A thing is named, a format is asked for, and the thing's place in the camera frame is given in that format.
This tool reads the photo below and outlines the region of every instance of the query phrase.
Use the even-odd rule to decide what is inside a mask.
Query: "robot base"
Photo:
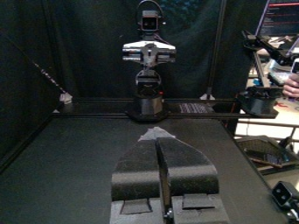
[[[170,111],[160,95],[138,95],[135,101],[127,104],[126,114],[139,122],[159,122],[168,116]]]

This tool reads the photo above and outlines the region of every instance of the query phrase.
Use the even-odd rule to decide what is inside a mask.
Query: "person's hand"
[[[285,81],[283,93],[290,97],[299,97],[299,75],[297,73],[291,73],[289,79]]]

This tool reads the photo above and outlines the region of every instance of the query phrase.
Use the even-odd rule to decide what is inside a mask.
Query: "monitor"
[[[299,0],[269,1],[258,34],[270,37],[299,34]]]

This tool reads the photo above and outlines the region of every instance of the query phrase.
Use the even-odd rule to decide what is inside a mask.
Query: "black table surface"
[[[267,183],[218,120],[138,123],[124,117],[51,119],[0,177],[0,223],[108,223],[118,159],[152,127],[175,135],[215,164],[232,224],[287,223]]]

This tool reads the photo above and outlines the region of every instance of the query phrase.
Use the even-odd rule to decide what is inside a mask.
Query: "black backdrop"
[[[59,91],[11,45],[6,35],[75,97],[132,97],[140,66],[122,60],[122,46],[139,40],[139,0],[0,2],[0,158],[58,107]],[[158,67],[166,97],[199,98],[207,90],[220,0],[156,1],[166,15],[162,37],[176,62]],[[212,86],[234,97],[247,84],[250,59],[242,30],[255,32],[267,0],[228,0]]]

